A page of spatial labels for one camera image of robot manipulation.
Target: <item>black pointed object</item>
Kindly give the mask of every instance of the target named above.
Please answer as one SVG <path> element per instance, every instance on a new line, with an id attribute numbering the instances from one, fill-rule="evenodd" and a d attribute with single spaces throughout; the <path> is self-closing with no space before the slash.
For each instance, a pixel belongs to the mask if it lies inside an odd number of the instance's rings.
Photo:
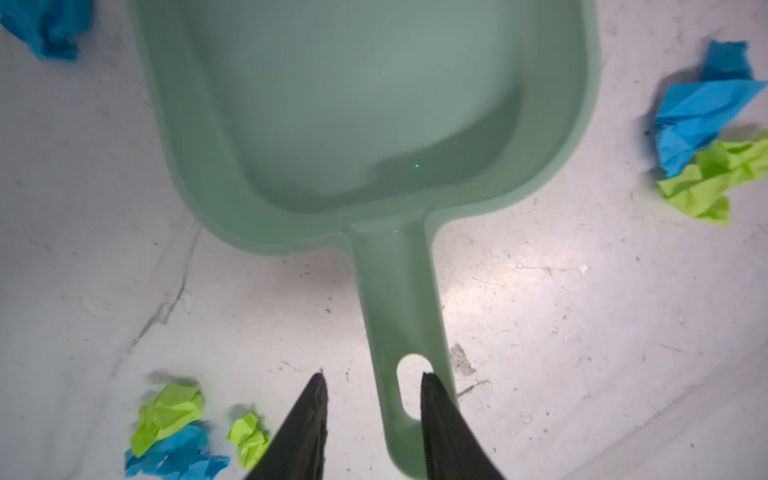
<path id="1" fill-rule="evenodd" d="M 422 377 L 422 433 L 429 480 L 504 480 L 434 373 Z"/>
<path id="2" fill-rule="evenodd" d="M 320 480 L 327 416 L 326 380 L 316 373 L 246 480 Z"/>

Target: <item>dustpan handle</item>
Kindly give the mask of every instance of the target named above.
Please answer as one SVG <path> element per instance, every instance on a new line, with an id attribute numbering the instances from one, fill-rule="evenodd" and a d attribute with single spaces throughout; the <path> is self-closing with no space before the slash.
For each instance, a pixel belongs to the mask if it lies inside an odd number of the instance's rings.
<path id="1" fill-rule="evenodd" d="M 356 226 L 352 246 L 387 448 L 406 474 L 425 478 L 421 422 L 402 406 L 397 365 L 424 356 L 449 395 L 455 390 L 424 224 Z"/>

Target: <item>dirt speck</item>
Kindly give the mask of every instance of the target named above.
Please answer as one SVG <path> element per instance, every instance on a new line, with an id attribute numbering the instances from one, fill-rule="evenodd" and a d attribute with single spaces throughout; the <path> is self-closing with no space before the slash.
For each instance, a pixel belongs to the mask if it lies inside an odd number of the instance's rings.
<path id="1" fill-rule="evenodd" d="M 472 364 L 467 360 L 467 354 L 464 353 L 464 349 L 458 343 L 451 347 L 451 367 L 454 371 L 461 373 L 464 376 L 470 376 L 475 373 L 475 369 L 472 368 Z"/>

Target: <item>lime green paper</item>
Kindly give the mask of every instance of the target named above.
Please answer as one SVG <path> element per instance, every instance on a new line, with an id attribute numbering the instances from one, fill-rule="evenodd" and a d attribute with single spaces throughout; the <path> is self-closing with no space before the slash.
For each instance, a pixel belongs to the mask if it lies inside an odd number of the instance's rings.
<path id="1" fill-rule="evenodd" d="M 264 432 L 256 427 L 258 422 L 256 415 L 250 412 L 242 419 L 236 420 L 227 435 L 227 441 L 237 447 L 237 461 L 247 470 L 256 466 L 266 452 L 266 447 L 270 445 Z"/>
<path id="2" fill-rule="evenodd" d="M 131 437 L 131 451 L 141 457 L 158 440 L 170 437 L 187 423 L 202 419 L 203 405 L 203 396 L 197 387 L 165 387 L 139 410 L 139 427 Z"/>
<path id="3" fill-rule="evenodd" d="M 768 175 L 768 131 L 756 141 L 714 141 L 696 153 L 676 177 L 659 182 L 664 198 L 684 214 L 717 225 L 730 225 L 730 201 L 736 185 Z"/>

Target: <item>oval hole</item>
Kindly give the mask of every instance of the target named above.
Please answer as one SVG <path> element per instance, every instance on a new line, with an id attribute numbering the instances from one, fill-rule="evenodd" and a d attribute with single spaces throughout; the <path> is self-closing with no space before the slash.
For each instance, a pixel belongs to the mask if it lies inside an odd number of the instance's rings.
<path id="1" fill-rule="evenodd" d="M 422 375 L 431 371 L 429 360 L 416 353 L 402 357 L 397 364 L 400 401 L 406 413 L 414 420 L 422 418 Z"/>

